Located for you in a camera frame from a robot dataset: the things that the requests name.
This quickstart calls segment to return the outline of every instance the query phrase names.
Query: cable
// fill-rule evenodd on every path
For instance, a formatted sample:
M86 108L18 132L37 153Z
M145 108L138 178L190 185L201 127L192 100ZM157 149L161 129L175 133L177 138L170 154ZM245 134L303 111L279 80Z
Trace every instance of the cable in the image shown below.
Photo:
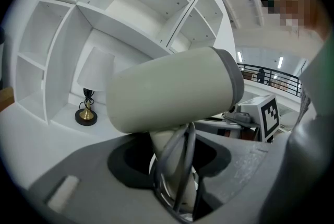
M94 95L95 91L92 91L92 90L87 89L87 88L84 88L83 90L84 90L83 92L84 92L84 95L85 95L85 100L79 104L79 109L80 110L81 110L81 104L83 104L83 103L85 104L85 107L87 109L89 109L87 107L87 102L88 101L89 101L90 105L94 104L94 99L92 98L92 96Z
M188 135L188 143L186 148L186 156L184 158L184 166L183 172L180 177L180 182L178 184L177 194L174 203L174 211L178 213L184 192L186 190L189 176L192 172L193 158L195 152L195 141L196 141L196 130L194 123L190 123L189 125L189 135Z
M188 178L192 170L192 164L193 164L193 157L194 157L194 151L195 151L195 141L196 141L196 130L195 125L193 123L189 124L189 136L188 136L188 142L186 145L186 156L184 160L184 170L180 177L180 182L177 189L177 195L174 202L174 209L171 207L171 205L165 200L165 198L162 196L161 192L161 177L162 172L165 167L166 162L168 161L169 156L171 155L172 151L176 147L177 143L180 141L180 139L184 136L184 133L188 129L187 125L181 126L174 135L170 138L170 140L165 145L161 156L159 160L157 160L156 167L154 170L153 175L153 190L154 194L158 198L158 200L161 202L161 204L166 208L166 210L178 221L181 223L192 223L191 221L184 219L181 217L178 212L180 210L180 207L182 205L182 198L185 192L186 185L188 183Z
M160 175L162 174L163 168L165 167L165 164L169 156L171 155L172 151L176 147L177 143L180 141L182 136L184 136L184 133L186 132L187 128L188 128L187 125L181 126L165 145L161 153L161 156L157 161L156 169L154 171L153 183L155 187L157 188L160 187Z

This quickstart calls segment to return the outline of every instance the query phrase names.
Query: white wall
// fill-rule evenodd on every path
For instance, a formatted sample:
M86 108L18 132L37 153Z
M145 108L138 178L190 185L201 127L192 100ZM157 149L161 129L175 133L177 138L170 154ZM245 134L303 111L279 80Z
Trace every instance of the white wall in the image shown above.
M234 30L234 40L237 46L253 46L269 48L280 52L312 60L319 52L322 42L300 30L299 34L289 31L273 31L266 29Z

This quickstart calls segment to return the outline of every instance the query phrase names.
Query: lamp base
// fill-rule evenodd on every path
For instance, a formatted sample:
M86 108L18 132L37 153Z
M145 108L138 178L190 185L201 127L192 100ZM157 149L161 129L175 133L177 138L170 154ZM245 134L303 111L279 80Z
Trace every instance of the lamp base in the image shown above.
M82 125L82 126L91 126L91 125L95 124L98 120L98 115L94 111L90 110L90 112L94 115L94 117L92 119L85 120L85 119L80 117L80 113L83 112L84 110L85 110L85 108L76 111L75 121L77 121L77 123Z

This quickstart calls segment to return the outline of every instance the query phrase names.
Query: balcony railing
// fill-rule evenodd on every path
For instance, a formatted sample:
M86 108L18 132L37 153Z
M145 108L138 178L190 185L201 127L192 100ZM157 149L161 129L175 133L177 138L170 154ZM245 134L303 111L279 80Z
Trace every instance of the balcony railing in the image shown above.
M278 88L298 97L301 96L302 85L297 76L257 65L238 63L238 66L244 79Z

